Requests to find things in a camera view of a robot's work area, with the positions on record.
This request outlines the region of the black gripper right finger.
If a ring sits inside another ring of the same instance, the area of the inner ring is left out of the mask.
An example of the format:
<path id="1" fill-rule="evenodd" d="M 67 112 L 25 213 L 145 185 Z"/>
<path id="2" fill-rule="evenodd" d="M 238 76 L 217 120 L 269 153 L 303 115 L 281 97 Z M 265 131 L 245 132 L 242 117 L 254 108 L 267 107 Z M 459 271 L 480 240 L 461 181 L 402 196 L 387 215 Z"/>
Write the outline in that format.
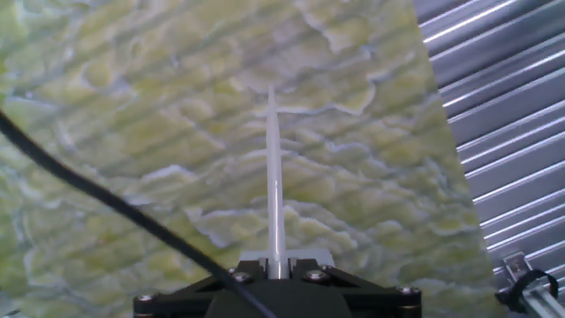
<path id="1" fill-rule="evenodd" d="M 382 287 L 314 259 L 291 258 L 290 278 L 318 286 L 318 298 L 337 296 L 353 317 L 422 317 L 422 292 L 416 287 Z"/>

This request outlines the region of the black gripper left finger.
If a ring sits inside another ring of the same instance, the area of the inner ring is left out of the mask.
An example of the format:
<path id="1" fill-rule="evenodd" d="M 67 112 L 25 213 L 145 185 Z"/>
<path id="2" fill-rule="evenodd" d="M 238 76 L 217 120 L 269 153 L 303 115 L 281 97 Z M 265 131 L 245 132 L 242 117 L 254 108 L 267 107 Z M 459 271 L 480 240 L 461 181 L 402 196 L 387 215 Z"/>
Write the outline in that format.
<path id="1" fill-rule="evenodd" d="M 240 261 L 229 274 L 241 284 L 267 279 L 267 259 Z M 133 299 L 134 318 L 204 318 L 214 298 L 230 292 L 222 282 L 208 276 L 171 293 L 142 294 Z"/>

